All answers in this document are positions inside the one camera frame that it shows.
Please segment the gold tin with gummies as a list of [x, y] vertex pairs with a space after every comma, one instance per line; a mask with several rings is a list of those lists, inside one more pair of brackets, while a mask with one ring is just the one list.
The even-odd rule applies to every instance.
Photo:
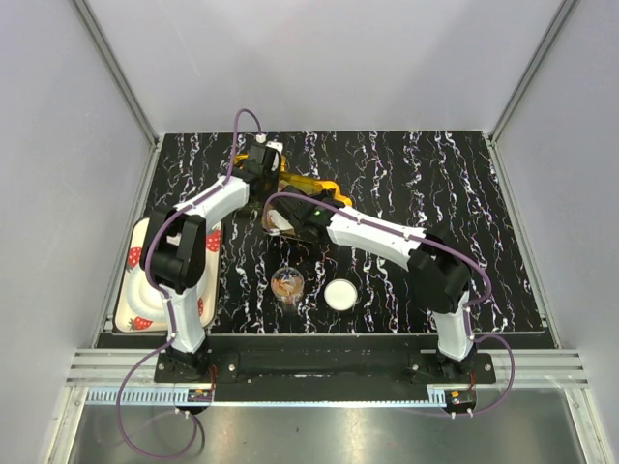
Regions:
[[[279, 188], [278, 191], [272, 194], [264, 203], [264, 208], [262, 210], [262, 219], [261, 225], [263, 230], [269, 234], [266, 230], [266, 217], [267, 212], [271, 209], [275, 209], [275, 199], [280, 196], [286, 196], [291, 198], [303, 199], [304, 195], [312, 195], [317, 193], [328, 193], [332, 198], [332, 203], [328, 203], [326, 200], [323, 203], [326, 203], [330, 206], [333, 206], [337, 209], [341, 209], [344, 206], [351, 206], [352, 200], [343, 195], [340, 191], [339, 185], [334, 181], [328, 180], [320, 180], [314, 179], [311, 177], [306, 177], [298, 174], [292, 174], [288, 172], [281, 172]], [[282, 236], [284, 238], [290, 238], [283, 235], [272, 235], [272, 236]], [[306, 242], [312, 244], [320, 244], [326, 242]]]

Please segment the gold tin with lollipops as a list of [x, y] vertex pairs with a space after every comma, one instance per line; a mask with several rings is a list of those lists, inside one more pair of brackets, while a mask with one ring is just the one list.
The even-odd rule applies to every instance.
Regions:
[[258, 151], [251, 152], [248, 154], [246, 158], [236, 161], [232, 169], [232, 173], [234, 177], [243, 180], [249, 187], [248, 208], [252, 208], [253, 210], [256, 210], [257, 212], [261, 213], [264, 208], [264, 204], [251, 204], [250, 203], [251, 174], [260, 174], [263, 171], [268, 171], [268, 170], [263, 170], [262, 167], [258, 164], [257, 155], [258, 155]]

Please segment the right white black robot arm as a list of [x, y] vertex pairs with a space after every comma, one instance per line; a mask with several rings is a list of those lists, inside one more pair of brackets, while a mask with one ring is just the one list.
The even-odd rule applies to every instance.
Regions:
[[295, 189], [271, 197], [265, 229], [311, 243], [351, 247], [407, 271], [414, 302], [432, 314], [442, 377], [460, 383], [474, 370], [476, 348], [465, 321], [471, 267], [466, 256], [441, 236], [363, 214], [333, 198], [318, 199]]

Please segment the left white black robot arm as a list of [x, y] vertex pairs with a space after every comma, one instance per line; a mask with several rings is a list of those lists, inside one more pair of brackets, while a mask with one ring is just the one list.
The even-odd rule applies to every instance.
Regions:
[[139, 266], [162, 300], [167, 323], [162, 353], [187, 382], [201, 381], [209, 369], [197, 290], [205, 277], [206, 235], [229, 214], [275, 193], [282, 161], [282, 144], [260, 134], [241, 165], [229, 165], [195, 197], [149, 216]]

